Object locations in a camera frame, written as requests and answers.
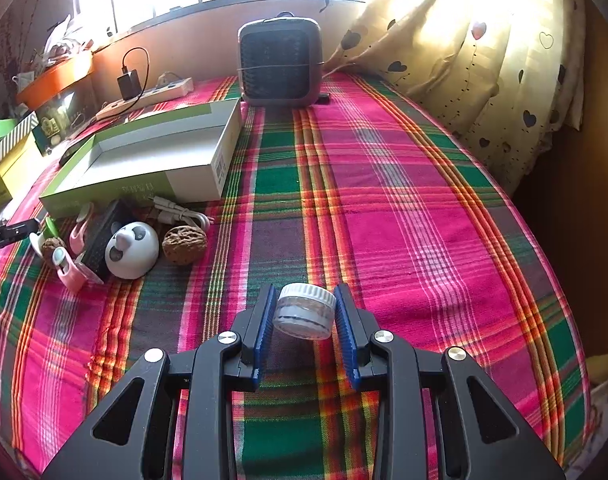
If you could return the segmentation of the black usb stick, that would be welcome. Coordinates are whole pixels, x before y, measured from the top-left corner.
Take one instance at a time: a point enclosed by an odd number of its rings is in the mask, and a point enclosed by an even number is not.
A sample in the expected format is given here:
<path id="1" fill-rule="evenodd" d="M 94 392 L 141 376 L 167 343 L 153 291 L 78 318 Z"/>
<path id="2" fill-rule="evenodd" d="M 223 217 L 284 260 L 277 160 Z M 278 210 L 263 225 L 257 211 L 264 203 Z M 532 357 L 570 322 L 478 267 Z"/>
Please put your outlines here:
<path id="1" fill-rule="evenodd" d="M 320 93 L 316 103 L 320 105 L 328 105 L 330 103 L 330 95 L 327 92 Z"/>

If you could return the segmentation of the brown walnut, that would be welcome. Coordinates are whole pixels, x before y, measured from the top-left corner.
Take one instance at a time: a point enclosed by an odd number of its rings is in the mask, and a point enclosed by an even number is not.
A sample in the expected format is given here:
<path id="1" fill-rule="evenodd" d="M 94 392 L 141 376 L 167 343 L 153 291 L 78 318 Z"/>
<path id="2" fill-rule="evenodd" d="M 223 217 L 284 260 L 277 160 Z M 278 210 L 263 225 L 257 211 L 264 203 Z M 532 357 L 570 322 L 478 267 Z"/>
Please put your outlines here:
<path id="1" fill-rule="evenodd" d="M 44 263 L 46 266 L 49 266 L 50 269 L 55 269 L 57 267 L 57 265 L 54 263 L 54 252 L 58 248 L 66 248 L 63 240 L 61 240 L 60 237 L 45 238 L 40 245 L 42 260 L 44 260 Z"/>
<path id="2" fill-rule="evenodd" d="M 164 256 L 176 266 L 195 263 L 204 256 L 206 248 L 206 233 L 198 226 L 175 226 L 162 240 Z"/>

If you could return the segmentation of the green white clip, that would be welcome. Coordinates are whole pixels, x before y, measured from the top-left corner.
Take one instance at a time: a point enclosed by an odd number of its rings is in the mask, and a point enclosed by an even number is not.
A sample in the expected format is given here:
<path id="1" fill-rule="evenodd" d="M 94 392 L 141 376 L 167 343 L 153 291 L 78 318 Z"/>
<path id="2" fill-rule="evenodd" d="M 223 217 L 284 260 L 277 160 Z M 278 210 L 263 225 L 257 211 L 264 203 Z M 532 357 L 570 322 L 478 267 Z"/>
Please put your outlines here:
<path id="1" fill-rule="evenodd" d="M 50 238 L 59 237 L 59 230 L 54 223 L 54 220 L 46 214 L 39 222 L 39 228 L 36 233 L 31 233 L 28 239 L 36 255 L 42 258 L 42 245 Z"/>

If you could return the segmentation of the grey portable fan heater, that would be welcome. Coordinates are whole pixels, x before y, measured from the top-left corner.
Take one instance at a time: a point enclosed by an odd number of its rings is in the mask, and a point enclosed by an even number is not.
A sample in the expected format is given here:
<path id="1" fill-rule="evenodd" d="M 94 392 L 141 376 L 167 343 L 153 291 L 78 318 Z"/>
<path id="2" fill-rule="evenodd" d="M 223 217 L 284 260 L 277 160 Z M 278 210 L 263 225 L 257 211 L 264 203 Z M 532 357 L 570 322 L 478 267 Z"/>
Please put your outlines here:
<path id="1" fill-rule="evenodd" d="M 321 29 L 312 18 L 281 13 L 238 30 L 238 79 L 249 105 L 315 104 L 322 65 Z"/>

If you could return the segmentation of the orange shelf tray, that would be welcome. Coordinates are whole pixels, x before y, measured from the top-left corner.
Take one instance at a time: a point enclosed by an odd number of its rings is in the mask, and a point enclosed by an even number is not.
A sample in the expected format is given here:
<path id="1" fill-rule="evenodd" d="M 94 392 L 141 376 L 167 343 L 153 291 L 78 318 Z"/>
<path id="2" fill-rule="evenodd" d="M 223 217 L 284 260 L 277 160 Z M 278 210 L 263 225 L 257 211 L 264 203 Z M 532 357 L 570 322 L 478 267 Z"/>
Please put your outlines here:
<path id="1" fill-rule="evenodd" d="M 16 95 L 16 102 L 26 105 L 30 110 L 38 110 L 39 107 L 91 72 L 92 53 L 85 51 L 74 55 L 49 70 L 45 70 Z"/>

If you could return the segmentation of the white power strip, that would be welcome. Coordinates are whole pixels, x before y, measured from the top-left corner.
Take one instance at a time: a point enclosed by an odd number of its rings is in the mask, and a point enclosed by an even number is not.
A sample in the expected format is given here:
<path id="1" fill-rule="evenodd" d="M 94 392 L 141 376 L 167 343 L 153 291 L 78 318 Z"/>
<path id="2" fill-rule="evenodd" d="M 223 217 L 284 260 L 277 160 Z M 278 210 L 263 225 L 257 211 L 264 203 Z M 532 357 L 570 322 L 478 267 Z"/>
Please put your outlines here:
<path id="1" fill-rule="evenodd" d="M 103 106 L 101 110 L 98 111 L 95 118 L 100 122 L 100 120 L 120 116 L 131 110 L 140 110 L 142 107 L 183 98 L 192 90 L 193 80 L 191 78 L 172 81 L 164 87 L 148 89 L 144 91 L 142 96 L 136 96 L 136 98 L 131 100 L 118 100 L 106 104 L 106 106 Z"/>

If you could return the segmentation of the black charger plug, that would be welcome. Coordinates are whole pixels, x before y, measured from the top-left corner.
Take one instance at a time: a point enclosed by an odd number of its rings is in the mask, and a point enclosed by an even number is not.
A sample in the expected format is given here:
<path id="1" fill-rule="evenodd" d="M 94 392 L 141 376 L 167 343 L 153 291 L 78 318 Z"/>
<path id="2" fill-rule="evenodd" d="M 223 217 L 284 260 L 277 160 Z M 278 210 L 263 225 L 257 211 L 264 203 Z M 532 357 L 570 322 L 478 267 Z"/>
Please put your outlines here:
<path id="1" fill-rule="evenodd" d="M 138 98 L 142 91 L 138 72 L 123 67 L 121 76 L 118 76 L 118 89 L 120 89 L 123 101 Z"/>

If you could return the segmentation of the yellow green box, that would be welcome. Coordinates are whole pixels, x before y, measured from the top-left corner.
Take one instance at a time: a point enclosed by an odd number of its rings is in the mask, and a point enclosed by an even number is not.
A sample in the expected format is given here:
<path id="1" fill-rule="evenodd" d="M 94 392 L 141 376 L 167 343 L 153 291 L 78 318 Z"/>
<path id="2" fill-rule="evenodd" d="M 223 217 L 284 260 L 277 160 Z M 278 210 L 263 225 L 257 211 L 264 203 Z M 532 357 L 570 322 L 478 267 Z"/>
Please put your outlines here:
<path id="1" fill-rule="evenodd" d="M 0 139 L 0 206 L 27 191 L 45 169 L 33 134 L 37 126 L 31 113 Z"/>

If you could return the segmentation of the green white cardboard box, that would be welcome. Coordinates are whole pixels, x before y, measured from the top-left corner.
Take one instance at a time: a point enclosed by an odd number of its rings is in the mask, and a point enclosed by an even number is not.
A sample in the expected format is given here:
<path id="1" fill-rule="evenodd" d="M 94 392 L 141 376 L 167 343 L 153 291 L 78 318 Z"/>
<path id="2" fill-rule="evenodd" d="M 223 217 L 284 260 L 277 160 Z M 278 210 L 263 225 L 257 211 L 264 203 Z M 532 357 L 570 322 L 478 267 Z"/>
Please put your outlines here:
<path id="1" fill-rule="evenodd" d="M 122 198 L 147 205 L 219 200 L 243 126 L 239 99 L 152 113 L 91 136 L 40 195 L 54 218 Z"/>

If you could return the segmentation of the white panda toy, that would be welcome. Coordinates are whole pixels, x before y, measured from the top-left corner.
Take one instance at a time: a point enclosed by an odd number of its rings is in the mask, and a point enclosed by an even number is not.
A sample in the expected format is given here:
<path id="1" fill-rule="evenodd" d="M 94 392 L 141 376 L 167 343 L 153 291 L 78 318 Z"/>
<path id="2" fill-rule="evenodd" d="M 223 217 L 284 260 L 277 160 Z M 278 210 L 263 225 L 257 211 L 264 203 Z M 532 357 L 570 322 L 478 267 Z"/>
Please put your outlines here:
<path id="1" fill-rule="evenodd" d="M 132 222 L 116 231 L 106 244 L 104 260 L 111 274 L 136 280 L 147 274 L 159 258 L 159 237 L 144 222 Z"/>

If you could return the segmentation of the black rectangular device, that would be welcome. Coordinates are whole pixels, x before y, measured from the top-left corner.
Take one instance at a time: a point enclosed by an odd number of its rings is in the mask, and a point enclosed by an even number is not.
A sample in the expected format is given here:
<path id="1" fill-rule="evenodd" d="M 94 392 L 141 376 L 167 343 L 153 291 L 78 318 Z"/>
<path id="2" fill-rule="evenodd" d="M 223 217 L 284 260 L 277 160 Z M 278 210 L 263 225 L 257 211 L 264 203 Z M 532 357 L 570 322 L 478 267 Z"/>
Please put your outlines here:
<path id="1" fill-rule="evenodd" d="M 90 233 L 86 237 L 84 250 L 76 258 L 80 271 L 92 283 L 104 283 L 110 275 L 104 252 L 112 236 L 127 223 L 133 222 L 132 211 L 124 200 L 113 200 L 97 219 L 90 223 Z"/>

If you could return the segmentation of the cream heart pattern curtain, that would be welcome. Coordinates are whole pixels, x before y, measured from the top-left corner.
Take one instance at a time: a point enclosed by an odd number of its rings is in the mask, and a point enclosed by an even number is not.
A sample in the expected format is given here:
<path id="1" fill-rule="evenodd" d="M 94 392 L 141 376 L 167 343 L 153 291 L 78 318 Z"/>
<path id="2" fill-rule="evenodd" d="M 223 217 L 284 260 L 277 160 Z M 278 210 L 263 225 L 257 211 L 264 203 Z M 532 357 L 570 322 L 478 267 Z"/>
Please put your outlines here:
<path id="1" fill-rule="evenodd" d="M 579 118 L 584 0 L 370 0 L 325 62 L 387 81 L 513 193 Z"/>

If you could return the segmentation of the plaid bed cover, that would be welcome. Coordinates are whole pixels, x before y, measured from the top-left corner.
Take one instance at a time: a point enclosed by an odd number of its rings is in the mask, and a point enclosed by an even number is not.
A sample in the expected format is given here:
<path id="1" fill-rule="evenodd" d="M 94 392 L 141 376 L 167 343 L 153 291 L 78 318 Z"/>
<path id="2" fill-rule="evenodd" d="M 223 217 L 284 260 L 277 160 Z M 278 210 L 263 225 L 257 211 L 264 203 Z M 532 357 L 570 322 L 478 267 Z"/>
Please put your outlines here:
<path id="1" fill-rule="evenodd" d="M 474 356 L 568 465 L 590 387 L 577 328 L 536 237 L 486 169 L 420 107 L 337 74 L 330 101 L 245 114 L 204 257 L 71 294 L 29 242 L 0 250 L 0 436 L 38 477 L 144 351 L 231 325 L 261 285 L 351 286 L 415 347 Z"/>

